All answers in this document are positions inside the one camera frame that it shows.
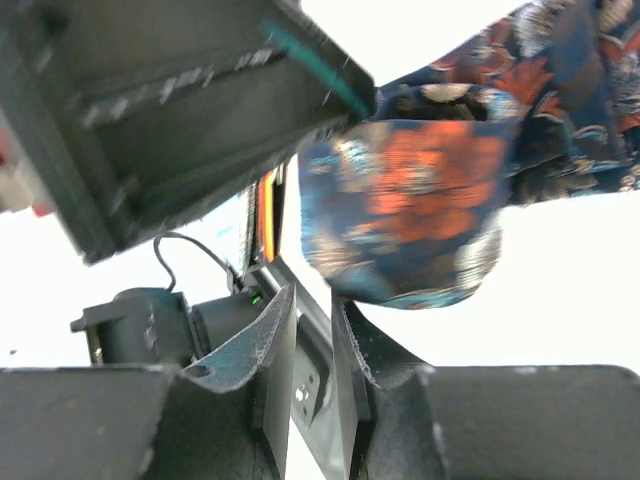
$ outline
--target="black plastic panel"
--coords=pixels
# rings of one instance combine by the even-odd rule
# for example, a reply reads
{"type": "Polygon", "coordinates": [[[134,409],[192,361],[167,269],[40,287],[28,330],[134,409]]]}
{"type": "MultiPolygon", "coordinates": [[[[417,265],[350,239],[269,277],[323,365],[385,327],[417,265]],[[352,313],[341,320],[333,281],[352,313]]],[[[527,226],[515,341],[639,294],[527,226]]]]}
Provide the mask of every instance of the black plastic panel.
{"type": "Polygon", "coordinates": [[[279,257],[263,269],[250,273],[245,280],[260,285],[267,298],[275,295],[283,285],[296,286],[299,317],[291,418],[325,478],[344,480],[338,393],[331,345],[331,322],[308,290],[279,257]],[[299,387],[308,382],[310,376],[314,378],[318,376],[319,380],[314,381],[314,387],[309,390],[309,396],[307,398],[303,396],[303,401],[300,402],[296,394],[299,387]],[[313,404],[314,395],[317,396],[316,409],[313,414],[310,414],[309,405],[313,404]]]}
{"type": "Polygon", "coordinates": [[[371,78],[291,2],[7,0],[0,35],[3,113],[88,263],[374,106],[371,78]]]}

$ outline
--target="black plastic housing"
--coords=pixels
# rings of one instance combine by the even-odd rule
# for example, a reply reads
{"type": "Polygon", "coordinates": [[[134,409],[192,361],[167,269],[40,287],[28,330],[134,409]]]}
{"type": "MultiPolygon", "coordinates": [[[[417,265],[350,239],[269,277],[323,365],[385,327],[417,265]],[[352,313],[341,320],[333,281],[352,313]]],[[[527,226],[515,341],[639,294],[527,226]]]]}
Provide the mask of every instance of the black plastic housing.
{"type": "MultiPolygon", "coordinates": [[[[151,290],[119,301],[155,293],[153,315],[170,313],[172,296],[151,290]]],[[[282,288],[184,370],[166,356],[163,365],[0,369],[2,478],[283,480],[295,297],[282,288]]]]}
{"type": "Polygon", "coordinates": [[[134,288],[85,308],[71,331],[85,333],[94,365],[187,367],[254,323],[266,305],[259,293],[247,290],[189,309],[182,293],[134,288]]]}
{"type": "Polygon", "coordinates": [[[0,38],[0,114],[88,264],[202,217],[375,104],[289,1],[7,0],[0,38]]]}

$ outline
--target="red component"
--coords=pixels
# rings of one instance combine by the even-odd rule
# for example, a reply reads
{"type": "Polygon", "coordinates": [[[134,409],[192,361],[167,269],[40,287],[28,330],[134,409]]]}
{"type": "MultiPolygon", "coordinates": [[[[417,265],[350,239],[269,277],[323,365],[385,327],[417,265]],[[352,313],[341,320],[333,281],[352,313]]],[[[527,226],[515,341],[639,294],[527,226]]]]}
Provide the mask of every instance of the red component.
{"type": "Polygon", "coordinates": [[[45,203],[34,203],[31,205],[31,210],[38,218],[46,217],[53,213],[53,209],[45,203]]]}

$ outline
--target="orange stripe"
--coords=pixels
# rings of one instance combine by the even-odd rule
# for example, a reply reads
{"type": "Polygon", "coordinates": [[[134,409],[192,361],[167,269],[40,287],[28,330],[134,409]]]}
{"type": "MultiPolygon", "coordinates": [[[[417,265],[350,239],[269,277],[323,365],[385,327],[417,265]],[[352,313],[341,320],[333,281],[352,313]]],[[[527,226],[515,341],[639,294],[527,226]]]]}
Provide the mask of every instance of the orange stripe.
{"type": "Polygon", "coordinates": [[[275,246],[273,238],[273,175],[268,173],[262,179],[262,205],[260,217],[262,220],[262,245],[267,262],[275,259],[275,246]]]}

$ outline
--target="floral fabric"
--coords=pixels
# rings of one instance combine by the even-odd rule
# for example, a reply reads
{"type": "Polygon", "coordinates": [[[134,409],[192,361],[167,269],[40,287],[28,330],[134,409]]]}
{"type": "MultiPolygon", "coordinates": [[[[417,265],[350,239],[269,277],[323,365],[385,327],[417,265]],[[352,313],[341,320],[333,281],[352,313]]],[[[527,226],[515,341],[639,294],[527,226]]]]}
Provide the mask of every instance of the floral fabric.
{"type": "Polygon", "coordinates": [[[639,144],[640,0],[535,0],[299,154],[303,253],[347,298],[452,305],[502,207],[636,190],[639,144]]]}

